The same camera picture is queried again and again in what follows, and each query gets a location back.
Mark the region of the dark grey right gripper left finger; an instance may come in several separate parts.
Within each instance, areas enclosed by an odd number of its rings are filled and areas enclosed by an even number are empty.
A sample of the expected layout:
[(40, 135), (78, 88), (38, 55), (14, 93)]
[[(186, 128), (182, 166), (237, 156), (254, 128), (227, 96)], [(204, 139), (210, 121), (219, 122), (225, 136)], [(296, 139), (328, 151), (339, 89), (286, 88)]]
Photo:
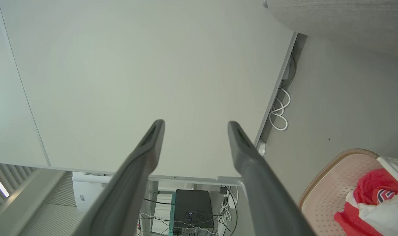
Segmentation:
[(145, 136), (100, 193), (74, 236), (133, 236), (149, 175), (158, 166), (165, 122), (153, 122)]

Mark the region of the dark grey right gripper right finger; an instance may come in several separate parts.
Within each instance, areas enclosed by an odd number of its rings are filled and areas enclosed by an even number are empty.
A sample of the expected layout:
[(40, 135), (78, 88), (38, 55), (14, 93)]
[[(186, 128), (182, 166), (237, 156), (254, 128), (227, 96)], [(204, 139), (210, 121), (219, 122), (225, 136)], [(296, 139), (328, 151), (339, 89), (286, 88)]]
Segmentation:
[(257, 236), (314, 236), (298, 206), (242, 127), (228, 123), (233, 165), (241, 174)]

